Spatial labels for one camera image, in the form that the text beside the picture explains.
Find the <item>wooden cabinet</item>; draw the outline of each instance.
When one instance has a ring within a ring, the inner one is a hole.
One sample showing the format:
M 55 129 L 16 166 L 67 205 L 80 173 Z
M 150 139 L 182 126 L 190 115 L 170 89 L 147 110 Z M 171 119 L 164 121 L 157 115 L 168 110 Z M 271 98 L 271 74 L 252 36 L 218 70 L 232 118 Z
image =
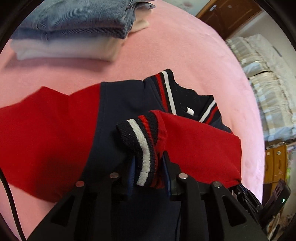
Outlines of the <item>wooden cabinet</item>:
M 211 0 L 197 17 L 226 39 L 259 12 L 254 0 Z
M 274 177 L 274 152 L 273 149 L 267 150 L 265 153 L 265 175 L 264 183 L 272 183 Z
M 282 145 L 265 151 L 265 175 L 263 204 L 267 202 L 280 179 L 287 179 L 287 146 Z

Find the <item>metal screw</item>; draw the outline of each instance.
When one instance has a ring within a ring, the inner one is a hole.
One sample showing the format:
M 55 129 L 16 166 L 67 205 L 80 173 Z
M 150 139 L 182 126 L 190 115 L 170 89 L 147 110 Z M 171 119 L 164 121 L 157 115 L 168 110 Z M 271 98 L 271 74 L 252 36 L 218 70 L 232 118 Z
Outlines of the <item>metal screw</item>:
M 76 182 L 75 186 L 78 187 L 78 188 L 83 187 L 84 186 L 84 181 L 78 181 L 78 182 Z
M 213 182 L 213 185 L 214 185 L 215 188 L 222 187 L 222 184 L 220 182 L 218 182 L 218 181 Z
M 181 179 L 187 179 L 188 178 L 188 175 L 186 173 L 180 173 L 179 174 L 179 178 L 181 178 Z
M 110 178 L 118 178 L 119 177 L 119 174 L 117 172 L 112 172 L 110 174 Z

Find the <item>white tag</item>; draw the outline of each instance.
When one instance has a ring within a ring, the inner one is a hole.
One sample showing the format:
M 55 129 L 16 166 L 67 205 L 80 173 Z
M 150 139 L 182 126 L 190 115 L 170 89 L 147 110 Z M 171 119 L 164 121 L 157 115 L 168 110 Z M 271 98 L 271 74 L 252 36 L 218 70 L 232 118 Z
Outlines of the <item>white tag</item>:
M 194 115 L 194 111 L 192 109 L 190 109 L 189 107 L 187 107 L 187 113 L 190 115 Z

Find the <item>striped trim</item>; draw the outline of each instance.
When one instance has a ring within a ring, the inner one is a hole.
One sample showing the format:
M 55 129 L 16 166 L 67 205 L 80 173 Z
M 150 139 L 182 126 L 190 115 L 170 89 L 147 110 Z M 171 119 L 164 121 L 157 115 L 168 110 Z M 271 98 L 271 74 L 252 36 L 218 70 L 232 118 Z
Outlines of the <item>striped trim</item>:
M 170 102 L 170 108 L 171 108 L 172 114 L 177 115 L 176 108 L 175 108 L 175 103 L 174 103 L 174 99 L 173 99 L 173 95 L 172 95 L 172 91 L 170 89 L 168 73 L 166 71 L 162 71 L 162 74 L 163 74 L 164 79 L 165 79 L 165 86 L 166 86 L 166 90 L 167 90 L 167 93 L 168 93 L 168 99 L 169 99 L 169 102 Z
M 116 125 L 122 141 L 136 155 L 135 182 L 139 186 L 157 186 L 158 158 L 155 151 L 158 123 L 153 113 L 140 115 Z
M 149 146 L 148 146 L 147 140 L 146 140 L 143 132 L 141 131 L 141 129 L 140 129 L 139 125 L 136 123 L 136 121 L 134 119 L 130 119 L 130 120 L 128 120 L 128 122 L 131 125 L 131 127 L 138 139 L 138 143 L 140 144 L 140 147 L 142 148 L 143 164 L 142 164 L 142 169 L 140 172 L 139 179 L 137 180 L 137 185 L 144 186 L 144 184 L 146 183 L 146 180 L 148 178 L 148 173 L 150 172 Z
M 199 122 L 204 122 L 207 119 L 207 117 L 209 117 L 211 115 L 211 110 L 214 107 L 214 105 L 216 105 L 216 101 L 215 100 L 213 100 L 212 103 L 209 105 L 209 107 L 207 108 L 207 110 L 205 111 L 205 113 L 200 118 Z
M 167 69 L 161 73 L 151 76 L 151 79 L 157 87 L 157 91 L 160 95 L 165 110 L 168 113 L 177 115 L 174 97 L 170 85 L 170 83 L 175 83 L 175 80 L 173 74 L 169 74 L 169 72 L 172 73 L 171 70 Z
M 211 121 L 212 121 L 212 119 L 213 119 L 213 117 L 214 117 L 214 115 L 216 114 L 217 111 L 218 111 L 218 106 L 215 105 L 215 107 L 214 107 L 213 110 L 211 111 L 211 113 L 210 113 L 208 119 L 205 121 L 206 124 L 209 125 L 209 124 L 211 123 Z

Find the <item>stack of folded clothes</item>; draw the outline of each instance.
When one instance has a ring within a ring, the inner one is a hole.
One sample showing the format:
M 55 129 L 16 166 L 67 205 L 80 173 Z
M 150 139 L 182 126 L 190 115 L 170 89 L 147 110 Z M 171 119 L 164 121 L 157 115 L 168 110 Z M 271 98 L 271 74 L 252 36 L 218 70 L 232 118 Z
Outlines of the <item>stack of folded clothes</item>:
M 45 0 L 12 34 L 11 48 L 18 60 L 114 61 L 128 33 L 149 26 L 153 8 L 144 0 Z

